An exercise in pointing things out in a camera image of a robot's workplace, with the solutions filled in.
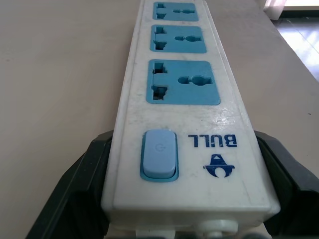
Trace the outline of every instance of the socket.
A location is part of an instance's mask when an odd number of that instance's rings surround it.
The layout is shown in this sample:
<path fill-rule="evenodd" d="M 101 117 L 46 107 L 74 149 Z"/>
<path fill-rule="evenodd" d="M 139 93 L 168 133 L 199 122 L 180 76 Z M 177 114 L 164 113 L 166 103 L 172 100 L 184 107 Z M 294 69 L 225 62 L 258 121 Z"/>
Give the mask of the socket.
<path fill-rule="evenodd" d="M 198 21 L 193 3 L 155 2 L 153 19 L 169 21 Z"/>
<path fill-rule="evenodd" d="M 220 97 L 207 61 L 149 61 L 147 102 L 151 104 L 218 105 Z"/>
<path fill-rule="evenodd" d="M 150 49 L 157 52 L 207 52 L 198 26 L 153 25 Z"/>

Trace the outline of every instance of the beige table surface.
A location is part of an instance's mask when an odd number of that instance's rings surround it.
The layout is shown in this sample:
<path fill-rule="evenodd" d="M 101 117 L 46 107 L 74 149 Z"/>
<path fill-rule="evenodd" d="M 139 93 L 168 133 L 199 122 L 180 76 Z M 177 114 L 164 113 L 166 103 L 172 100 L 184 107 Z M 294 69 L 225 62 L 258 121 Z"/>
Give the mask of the beige table surface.
<path fill-rule="evenodd" d="M 253 0 L 208 0 L 254 129 L 319 176 L 319 83 Z M 0 238 L 114 127 L 138 0 L 0 2 Z"/>

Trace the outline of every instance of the power symbol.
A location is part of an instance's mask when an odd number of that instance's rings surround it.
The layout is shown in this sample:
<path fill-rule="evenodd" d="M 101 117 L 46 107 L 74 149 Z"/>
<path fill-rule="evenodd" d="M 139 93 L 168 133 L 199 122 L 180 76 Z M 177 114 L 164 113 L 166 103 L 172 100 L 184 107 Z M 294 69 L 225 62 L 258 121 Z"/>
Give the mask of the power symbol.
<path fill-rule="evenodd" d="M 157 145 L 155 145 L 155 150 L 157 152 L 162 152 L 165 150 L 165 146 L 162 143 L 158 143 Z"/>

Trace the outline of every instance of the light blue button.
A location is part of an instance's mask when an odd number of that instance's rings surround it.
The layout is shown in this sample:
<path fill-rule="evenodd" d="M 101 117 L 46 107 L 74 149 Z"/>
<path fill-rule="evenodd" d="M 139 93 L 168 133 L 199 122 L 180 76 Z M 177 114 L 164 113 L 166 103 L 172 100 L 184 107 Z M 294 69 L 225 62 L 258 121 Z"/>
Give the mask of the light blue button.
<path fill-rule="evenodd" d="M 177 143 L 174 132 L 167 129 L 152 129 L 146 132 L 143 172 L 153 179 L 169 179 L 176 172 Z"/>

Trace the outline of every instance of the floor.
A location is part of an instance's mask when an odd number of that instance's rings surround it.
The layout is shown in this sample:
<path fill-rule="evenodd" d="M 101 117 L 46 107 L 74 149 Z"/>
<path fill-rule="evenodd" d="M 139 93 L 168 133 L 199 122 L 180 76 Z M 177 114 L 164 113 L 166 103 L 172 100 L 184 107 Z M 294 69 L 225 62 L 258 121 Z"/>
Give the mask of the floor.
<path fill-rule="evenodd" d="M 319 81 L 319 18 L 282 18 L 274 25 Z"/>

